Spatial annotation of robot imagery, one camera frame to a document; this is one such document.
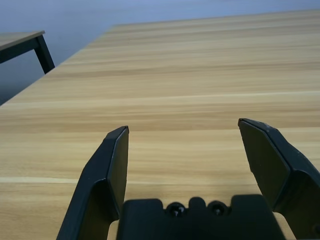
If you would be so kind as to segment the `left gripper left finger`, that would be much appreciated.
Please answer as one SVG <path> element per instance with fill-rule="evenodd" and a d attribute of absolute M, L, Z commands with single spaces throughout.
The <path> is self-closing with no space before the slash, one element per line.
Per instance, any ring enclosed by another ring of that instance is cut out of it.
<path fill-rule="evenodd" d="M 57 239 L 107 239 L 124 203 L 128 151 L 128 126 L 106 135 L 82 170 Z"/>

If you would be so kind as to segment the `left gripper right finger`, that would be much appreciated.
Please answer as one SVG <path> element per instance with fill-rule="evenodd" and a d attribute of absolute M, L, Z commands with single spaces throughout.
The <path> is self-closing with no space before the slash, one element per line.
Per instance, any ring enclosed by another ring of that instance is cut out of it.
<path fill-rule="evenodd" d="M 271 207 L 297 239 L 320 237 L 320 173 L 280 131 L 240 118 L 238 127 L 251 172 Z"/>

